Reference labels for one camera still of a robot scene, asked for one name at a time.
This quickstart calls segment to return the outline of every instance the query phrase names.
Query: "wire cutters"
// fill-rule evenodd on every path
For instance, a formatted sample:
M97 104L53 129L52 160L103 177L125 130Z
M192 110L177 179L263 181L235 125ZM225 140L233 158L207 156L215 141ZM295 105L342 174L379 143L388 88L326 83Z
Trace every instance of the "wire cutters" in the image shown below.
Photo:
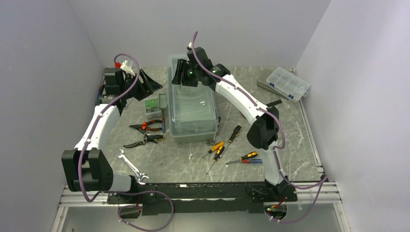
M146 135L145 134L144 138L141 139L140 141L135 142L133 144L124 145L123 147L133 148L133 147L137 147L137 146L140 146L140 145L145 145L148 142L153 142L153 143L157 144L158 141L161 141L163 139L165 139L165 136L163 136L161 134L155 134L155 135Z
M129 127L137 129L139 132L141 132L142 134L145 134L146 131L161 131L162 128L151 128L149 127L149 125L154 124L154 123L161 123L162 125L162 120L159 119L154 119L148 122L143 122L142 124L135 124L135 125L129 125Z

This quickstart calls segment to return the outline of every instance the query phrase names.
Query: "open-end wrench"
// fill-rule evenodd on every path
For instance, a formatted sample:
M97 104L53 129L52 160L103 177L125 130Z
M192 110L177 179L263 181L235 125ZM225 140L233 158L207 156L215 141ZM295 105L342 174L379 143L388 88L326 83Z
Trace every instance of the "open-end wrench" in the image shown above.
M145 183L142 182L143 179L144 179L144 178L149 179L149 177L148 177L145 173L141 173L141 172L138 170L138 168L136 168L136 167L127 159L127 157L125 157L125 154L124 154L124 150L123 150L123 149L119 149L119 151L120 151L120 154L119 154L119 155L115 155L115 157L117 157L117 158L119 158L119 159L122 159L122 160L128 165L128 167L131 168L131 170L132 170L133 172L135 172L135 175L137 176L137 182L138 182L140 185L144 185Z

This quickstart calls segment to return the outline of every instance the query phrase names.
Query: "screwdriver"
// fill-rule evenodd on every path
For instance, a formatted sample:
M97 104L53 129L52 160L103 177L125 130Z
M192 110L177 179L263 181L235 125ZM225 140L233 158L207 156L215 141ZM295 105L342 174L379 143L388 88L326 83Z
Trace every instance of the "screwdriver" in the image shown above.
M226 149L228 149L229 144L231 144L234 139L238 136L239 132L241 131L242 127L240 125L237 125L234 129L234 132L232 133L231 137L228 139L228 144L226 145L224 151L222 152L222 154L220 156L223 155L223 153L226 151Z
M224 150L225 150L225 147L224 147L224 146L219 146L217 152L215 153L214 161L212 162L212 164L211 164L211 166L209 167L208 171L206 171L205 175L208 174L209 170L211 170L212 165L214 165L214 163L215 163L219 158L222 157L222 154L223 154L223 151L224 151Z
M262 163L262 159L245 159L245 160L235 160L235 161L231 161L231 162L228 162L228 163L226 163L226 164L230 164L230 163L239 163L239 162L242 162L242 163Z
M219 142L218 144L216 144L215 146L213 146L209 151L207 151L207 152L205 153L205 155L202 156L202 158L205 157L205 156L207 156L208 154L211 154L212 152L216 151L220 146L223 146L224 144L225 144L224 142Z
M258 152L252 151L252 152L249 152L247 155L244 155L244 156L242 156L241 158L239 158L239 160L229 161L229 162L227 162L226 164L230 164L230 163L233 163L233 162L240 162L240 161L248 160L248 159L251 159L251 158L255 158L255 157L257 157L257 156L258 156Z

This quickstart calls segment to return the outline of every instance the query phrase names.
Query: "floor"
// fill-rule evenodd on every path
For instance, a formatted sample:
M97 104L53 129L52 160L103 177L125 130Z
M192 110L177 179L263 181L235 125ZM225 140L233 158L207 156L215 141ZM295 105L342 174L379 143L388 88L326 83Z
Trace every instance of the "floor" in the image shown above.
M167 93L167 67L144 67L144 71L155 81L163 85L163 89L154 94ZM298 103L270 93L256 86L256 81L265 68L262 67L230 67L237 81L256 99L267 104L282 99L278 105L279 119L286 135L286 147L279 151L281 163L286 174L292 181L319 180L316 158L311 145L307 126ZM155 183L185 183L185 182L233 182L233 181L263 181L264 168L262 164L237 163L226 166L229 160L254 150L246 139L250 124L242 114L224 97L215 93L218 115L221 117L216 134L216 141L227 141L237 125L242 131L224 153L221 161L216 162L210 173L205 175L211 164L211 155L201 158L211 146L206 142L176 144L168 131L165 140L158 144L148 143L145 146L125 149L127 158ZM142 138L142 134L129 128L131 124L146 121L143 102L133 100L124 110L120 121L111 133L108 146L104 153L115 173L133 174L131 170L112 155L118 153L123 145L131 143L130 139Z

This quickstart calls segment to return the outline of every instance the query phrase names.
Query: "screwdriver shaft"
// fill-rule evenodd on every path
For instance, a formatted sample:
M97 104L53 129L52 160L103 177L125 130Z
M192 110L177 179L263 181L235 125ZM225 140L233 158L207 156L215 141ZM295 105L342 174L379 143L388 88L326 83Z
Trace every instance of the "screwdriver shaft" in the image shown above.
M214 165L214 163L215 163L215 161L214 161L214 162L212 162L211 166L208 168L208 171L206 171L205 175L207 175L207 174L208 174L209 170L211 170L212 165Z

